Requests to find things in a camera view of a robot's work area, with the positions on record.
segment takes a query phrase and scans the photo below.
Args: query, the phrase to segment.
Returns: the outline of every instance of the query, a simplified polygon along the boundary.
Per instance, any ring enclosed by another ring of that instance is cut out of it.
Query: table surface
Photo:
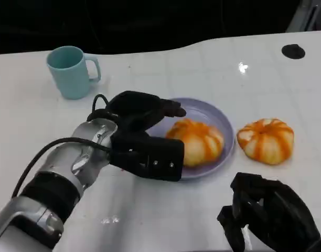
[[[299,44],[305,58],[284,57],[281,49],[287,44]],[[261,174],[291,186],[321,232],[321,31],[98,55],[103,78],[77,101],[61,97],[46,67],[47,54],[0,55],[0,210],[37,151],[69,137],[86,120],[99,92],[109,99],[124,90],[192,97],[221,109],[236,130],[274,117],[295,132],[293,156],[279,166],[251,161],[237,145],[228,165],[190,183],[146,180],[107,166],[73,211],[56,251],[229,249],[216,217],[222,206],[231,204],[229,185],[237,172]],[[248,66],[244,73],[241,66]],[[93,65],[90,74],[95,75]],[[261,248],[254,238],[251,245],[249,249]]]

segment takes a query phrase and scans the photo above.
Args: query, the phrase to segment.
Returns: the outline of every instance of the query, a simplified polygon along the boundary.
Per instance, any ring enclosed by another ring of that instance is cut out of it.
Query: small pumpkin
[[[239,130],[237,139],[248,157],[274,165],[291,156],[294,132],[279,119],[261,119]]]
[[[177,121],[167,132],[166,138],[183,141],[184,165],[187,167],[216,160],[224,146],[223,135],[216,127],[187,118]]]

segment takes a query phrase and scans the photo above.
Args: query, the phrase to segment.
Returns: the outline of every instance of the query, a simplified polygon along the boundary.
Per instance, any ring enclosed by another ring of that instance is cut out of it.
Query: black joint
[[[245,243],[241,227],[238,226],[232,214],[232,206],[224,206],[217,220],[223,227],[224,235],[234,252],[244,252]]]
[[[230,184],[233,191],[251,188],[262,184],[264,179],[260,175],[238,172]]]
[[[55,173],[38,173],[21,193],[32,198],[58,215],[65,222],[80,199],[76,187]]]

